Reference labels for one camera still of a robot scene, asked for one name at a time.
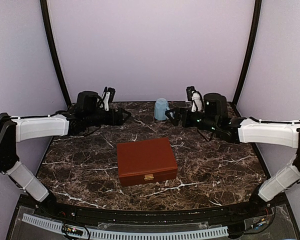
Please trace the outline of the brown jewelry box cream lining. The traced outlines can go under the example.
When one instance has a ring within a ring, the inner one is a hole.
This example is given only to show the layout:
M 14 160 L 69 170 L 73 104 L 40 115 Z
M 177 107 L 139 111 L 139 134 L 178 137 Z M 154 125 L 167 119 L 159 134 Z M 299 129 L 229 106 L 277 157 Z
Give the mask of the brown jewelry box cream lining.
M 119 143 L 118 177 L 123 187 L 173 180 L 178 165 L 167 137 Z

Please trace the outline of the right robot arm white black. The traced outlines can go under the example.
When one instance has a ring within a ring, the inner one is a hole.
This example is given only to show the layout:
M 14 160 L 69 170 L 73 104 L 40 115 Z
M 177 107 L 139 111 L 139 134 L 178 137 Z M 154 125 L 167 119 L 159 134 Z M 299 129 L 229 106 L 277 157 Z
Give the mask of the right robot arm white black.
M 263 143 L 296 149 L 296 154 L 274 176 L 261 183 L 245 205 L 245 213 L 256 217 L 265 203 L 300 182 L 300 120 L 271 121 L 254 117 L 228 116 L 227 99 L 219 93 L 201 95 L 193 87 L 187 90 L 191 108 L 167 108 L 165 116 L 177 126 L 195 127 L 211 132 L 228 143 Z

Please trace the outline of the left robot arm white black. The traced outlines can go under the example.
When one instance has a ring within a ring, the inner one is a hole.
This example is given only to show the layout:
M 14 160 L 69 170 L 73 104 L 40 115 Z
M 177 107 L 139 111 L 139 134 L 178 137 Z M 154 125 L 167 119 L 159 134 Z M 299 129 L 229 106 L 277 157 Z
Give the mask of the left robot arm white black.
M 61 213 L 53 193 L 20 161 L 17 143 L 37 138 L 76 136 L 89 127 L 121 126 L 131 113 L 125 109 L 110 108 L 115 89 L 106 87 L 101 95 L 82 91 L 74 106 L 53 114 L 35 116 L 10 116 L 0 114 L 0 174 L 8 175 L 35 201 L 50 218 Z

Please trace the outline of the light blue upside-down mug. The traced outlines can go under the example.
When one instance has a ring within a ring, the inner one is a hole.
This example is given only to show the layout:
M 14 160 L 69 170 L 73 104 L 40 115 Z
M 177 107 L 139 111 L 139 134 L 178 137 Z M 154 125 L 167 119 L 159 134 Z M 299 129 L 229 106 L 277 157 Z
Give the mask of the light blue upside-down mug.
M 158 98 L 154 105 L 154 118 L 158 121 L 165 121 L 168 119 L 166 111 L 168 111 L 169 103 L 165 98 Z

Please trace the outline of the small circuit board with leds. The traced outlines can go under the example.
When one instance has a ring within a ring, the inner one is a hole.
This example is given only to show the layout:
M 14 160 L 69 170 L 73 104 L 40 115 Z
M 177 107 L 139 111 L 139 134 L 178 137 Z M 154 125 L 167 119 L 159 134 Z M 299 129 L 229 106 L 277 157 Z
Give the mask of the small circuit board with leds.
M 77 227 L 71 226 L 71 225 L 63 225 L 61 227 L 61 232 L 67 235 L 75 235 L 75 236 L 82 236 L 83 231 Z

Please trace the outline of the black front table rail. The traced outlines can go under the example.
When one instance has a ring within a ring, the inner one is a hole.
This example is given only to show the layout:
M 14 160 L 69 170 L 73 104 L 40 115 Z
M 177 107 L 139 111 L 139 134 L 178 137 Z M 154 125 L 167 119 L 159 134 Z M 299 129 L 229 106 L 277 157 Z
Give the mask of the black front table rail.
M 207 222 L 211 225 L 236 225 L 243 228 L 248 220 L 258 220 L 262 216 L 279 227 L 291 224 L 291 210 L 288 199 L 280 194 L 265 209 L 248 211 L 247 202 L 191 210 L 172 211 L 127 211 L 81 207 L 56 202 L 51 208 L 36 207 L 36 202 L 27 195 L 21 195 L 12 218 L 16 220 L 23 212 L 60 220 L 66 224 L 97 226 L 101 223 L 124 225 L 178 225 Z

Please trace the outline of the black left corner post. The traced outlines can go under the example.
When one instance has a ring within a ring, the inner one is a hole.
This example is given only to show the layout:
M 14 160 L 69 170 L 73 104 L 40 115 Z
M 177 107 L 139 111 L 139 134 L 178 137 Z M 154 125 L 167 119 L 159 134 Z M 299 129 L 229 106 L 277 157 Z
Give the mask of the black left corner post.
M 53 29 L 52 29 L 50 14 L 49 14 L 48 1 L 40 0 L 39 2 L 40 2 L 40 9 L 41 9 L 41 15 L 42 15 L 42 20 L 43 20 L 45 35 L 46 35 L 52 63 L 54 66 L 55 74 L 57 77 L 58 85 L 60 87 L 63 100 L 64 100 L 66 106 L 69 107 L 69 106 L 71 106 L 72 102 L 71 102 L 71 98 L 70 98 L 70 95 L 68 92 L 68 88 L 66 86 L 66 81 L 64 79 L 61 64 L 59 61 L 59 56 L 57 53 L 57 48 L 56 48 L 56 44 L 55 44 L 55 40 L 54 40 L 54 34 L 53 34 Z

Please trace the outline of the black corner post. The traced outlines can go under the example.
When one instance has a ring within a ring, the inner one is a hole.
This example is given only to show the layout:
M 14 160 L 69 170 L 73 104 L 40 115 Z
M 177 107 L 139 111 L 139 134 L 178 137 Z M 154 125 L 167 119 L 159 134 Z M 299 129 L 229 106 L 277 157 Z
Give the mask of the black corner post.
M 250 27 L 250 32 L 249 32 L 249 37 L 248 37 L 248 42 L 246 46 L 246 51 L 245 51 L 245 56 L 243 59 L 242 63 L 242 68 L 240 71 L 240 75 L 238 78 L 237 86 L 235 89 L 235 93 L 232 99 L 232 104 L 234 108 L 237 107 L 243 87 L 245 84 L 245 80 L 247 77 L 247 73 L 249 70 L 253 50 L 254 50 L 254 45 L 255 45 L 255 40 L 257 36 L 257 31 L 258 31 L 258 26 L 259 26 L 259 20 L 260 20 L 260 15 L 261 15 L 261 8 L 262 8 L 262 0 L 255 0 L 254 1 L 254 9 L 253 9 L 253 14 L 252 14 L 252 21 L 251 21 L 251 27 Z
M 68 88 L 66 86 L 66 81 L 64 79 L 61 64 L 59 61 L 59 56 L 57 53 L 57 48 L 56 48 L 56 44 L 55 44 L 55 40 L 54 40 L 54 34 L 53 34 L 53 29 L 52 29 L 50 14 L 49 14 L 48 1 L 40 0 L 39 2 L 40 2 L 40 9 L 41 9 L 41 15 L 42 15 L 42 20 L 43 20 L 45 35 L 46 35 L 52 63 L 54 66 L 55 74 L 57 77 L 58 85 L 60 87 L 63 100 L 64 100 L 66 106 L 69 107 L 69 106 L 71 106 L 72 102 L 71 102 L 71 98 L 70 98 L 70 95 L 68 92 Z

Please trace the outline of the black right corner post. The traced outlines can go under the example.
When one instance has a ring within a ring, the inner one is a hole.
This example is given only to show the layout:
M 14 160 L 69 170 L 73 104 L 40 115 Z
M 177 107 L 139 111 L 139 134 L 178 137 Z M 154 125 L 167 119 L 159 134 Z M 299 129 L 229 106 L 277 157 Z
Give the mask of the black right corner post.
M 235 93 L 232 99 L 232 104 L 234 108 L 237 107 L 243 87 L 245 84 L 245 80 L 247 77 L 247 73 L 249 70 L 253 50 L 254 50 L 254 45 L 255 45 L 255 40 L 257 36 L 257 31 L 258 31 L 258 26 L 259 26 L 259 20 L 260 20 L 260 15 L 261 15 L 261 8 L 262 8 L 262 0 L 255 0 L 254 1 L 254 9 L 253 9 L 253 14 L 252 14 L 252 21 L 251 21 L 251 27 L 250 27 L 250 32 L 249 32 L 249 37 L 248 37 L 248 42 L 246 46 L 246 51 L 245 51 L 245 56 L 243 59 L 242 63 L 242 68 L 240 71 L 240 75 L 238 78 L 237 86 L 235 89 Z

